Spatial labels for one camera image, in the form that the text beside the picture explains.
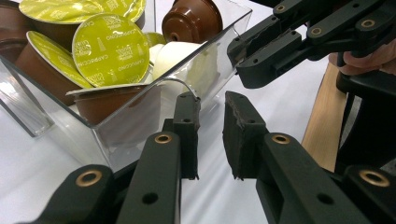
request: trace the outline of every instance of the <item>white tabletop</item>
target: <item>white tabletop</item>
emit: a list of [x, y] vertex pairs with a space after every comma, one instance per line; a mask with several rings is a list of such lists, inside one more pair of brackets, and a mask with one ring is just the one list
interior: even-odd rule
[[[271, 9], [248, 0], [234, 1], [253, 9], [248, 27], [272, 13]], [[172, 3], [173, 0], [161, 0], [157, 5], [163, 4], [163, 7], [157, 8], [170, 8]], [[215, 97], [213, 108], [201, 116], [200, 179], [182, 181], [181, 223], [266, 223], [255, 189], [256, 181], [234, 180], [226, 160], [222, 144], [224, 92], [245, 94], [270, 132], [287, 133], [301, 141], [326, 65], [327, 58], [304, 61], [257, 90], [245, 89], [239, 77], [233, 77], [226, 84]], [[0, 223], [32, 221], [39, 216], [53, 191], [80, 163], [55, 143], [30, 138], [2, 107], [0, 120]]]

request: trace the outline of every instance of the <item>human hand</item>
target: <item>human hand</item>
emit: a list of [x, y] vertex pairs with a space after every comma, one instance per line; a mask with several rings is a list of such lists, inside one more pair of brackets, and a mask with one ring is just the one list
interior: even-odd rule
[[[329, 61], [337, 65], [337, 53], [331, 53]], [[355, 58], [350, 52], [344, 52], [344, 62], [346, 65], [339, 69], [346, 75], [353, 76], [380, 70], [396, 76], [396, 39], [363, 58]]]

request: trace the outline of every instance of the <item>wooden strip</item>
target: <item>wooden strip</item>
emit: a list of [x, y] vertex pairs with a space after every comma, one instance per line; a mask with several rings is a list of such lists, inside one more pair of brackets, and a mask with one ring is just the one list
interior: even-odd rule
[[332, 172], [347, 102], [347, 95], [335, 86], [338, 73], [338, 68], [329, 63], [302, 142], [318, 165]]

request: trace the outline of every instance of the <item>white table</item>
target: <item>white table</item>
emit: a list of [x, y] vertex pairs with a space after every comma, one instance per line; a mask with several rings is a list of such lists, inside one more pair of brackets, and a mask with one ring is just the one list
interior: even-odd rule
[[[170, 8], [173, 0], [159, 4]], [[248, 27], [272, 10], [248, 0], [235, 0], [253, 9]], [[165, 9], [157, 13], [166, 13]], [[287, 133], [301, 141], [327, 59], [305, 61], [268, 86], [247, 90], [233, 77], [215, 97], [215, 105], [201, 116], [199, 180], [182, 181], [181, 223], [266, 223], [255, 180], [234, 180], [222, 144], [224, 92], [245, 94], [270, 132]], [[0, 109], [0, 223], [34, 220], [53, 191], [80, 163], [54, 143], [32, 139]]]

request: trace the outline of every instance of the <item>transparent box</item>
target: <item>transparent box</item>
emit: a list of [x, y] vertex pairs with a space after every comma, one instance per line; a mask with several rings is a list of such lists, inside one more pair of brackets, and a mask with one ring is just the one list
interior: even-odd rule
[[[91, 125], [74, 106], [66, 106], [13, 64], [1, 59], [17, 73], [54, 125], [37, 138], [48, 138], [67, 150], [81, 165], [104, 164], [114, 172], [137, 161], [146, 139], [160, 131], [165, 119], [174, 115], [176, 98], [193, 91], [201, 99], [202, 111], [234, 74], [227, 56], [231, 41], [244, 33], [252, 10], [228, 0], [214, 0], [223, 19], [223, 30], [148, 85], [102, 122]], [[155, 32], [154, 0], [147, 1], [143, 31]]]

